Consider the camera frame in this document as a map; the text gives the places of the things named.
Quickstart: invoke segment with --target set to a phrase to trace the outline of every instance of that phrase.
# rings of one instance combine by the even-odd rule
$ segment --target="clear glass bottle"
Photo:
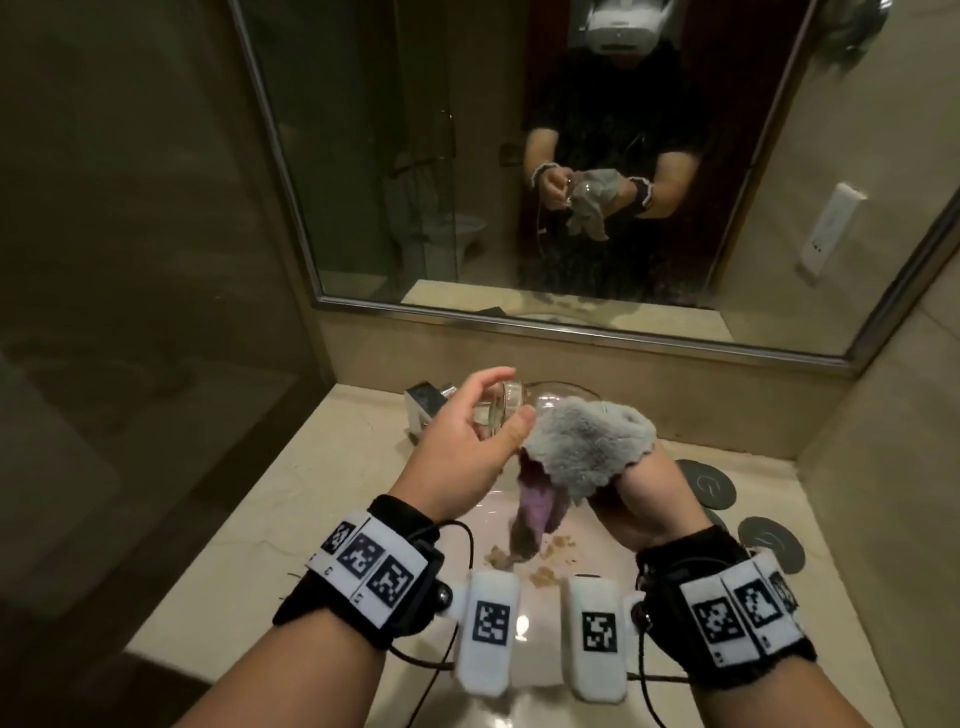
[[[504,381],[491,387],[489,396],[473,408],[473,421],[480,437],[486,439],[495,435],[524,404],[531,404],[541,412],[557,406],[557,402],[567,397],[579,397],[586,401],[600,399],[589,389],[565,381],[538,381],[532,384]]]

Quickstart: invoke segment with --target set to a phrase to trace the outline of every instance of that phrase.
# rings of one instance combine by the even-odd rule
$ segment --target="mirror frame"
[[[283,188],[287,213],[296,231],[302,266],[300,272],[304,275],[304,283],[311,297],[311,304],[316,309],[360,313],[400,321],[414,321],[495,333],[533,336],[639,352],[688,356],[759,367],[774,367],[797,372],[857,377],[870,366],[876,355],[923,295],[926,288],[937,277],[937,274],[947,264],[957,248],[960,248],[960,187],[958,187],[947,206],[940,212],[924,238],[904,263],[900,272],[887,286],[879,302],[854,336],[850,346],[839,355],[794,352],[742,344],[711,342],[682,336],[570,326],[485,316],[465,311],[403,303],[378,303],[329,296],[324,292],[315,264],[309,234],[300,210],[300,203],[283,153],[283,147],[280,143],[270,97],[253,49],[243,9],[240,5],[241,0],[228,0],[228,2],[241,51],[250,74],[251,91],[262,116],[265,141],[270,147],[279,182]]]

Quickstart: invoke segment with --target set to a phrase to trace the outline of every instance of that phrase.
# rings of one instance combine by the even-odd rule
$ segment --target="faucet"
[[[403,404],[407,410],[407,425],[410,434],[419,439],[423,428],[433,422],[433,418],[440,412],[457,388],[446,384],[441,389],[428,381],[415,384],[403,393]]]

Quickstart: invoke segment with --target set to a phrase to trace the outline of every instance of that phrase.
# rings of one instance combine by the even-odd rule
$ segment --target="round coaster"
[[[701,505],[722,511],[736,503],[733,481],[722,471],[696,460],[678,460],[677,465]]]
[[[789,528],[776,521],[751,516],[740,523],[736,535],[747,548],[762,546],[773,551],[786,573],[798,573],[806,564],[806,552],[800,541]]]
[[[723,522],[723,519],[716,514],[716,511],[711,511],[709,508],[704,508],[704,513],[707,514],[707,518],[710,519],[710,522],[713,523],[713,525],[718,525],[727,531],[727,533],[730,533],[730,529],[727,528],[727,525]]]

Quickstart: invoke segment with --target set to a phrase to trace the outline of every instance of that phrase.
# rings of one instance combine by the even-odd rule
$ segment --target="power outlet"
[[[837,184],[800,251],[797,272],[804,280],[814,283],[819,279],[827,259],[847,231],[857,207],[866,199],[863,192],[845,182]]]

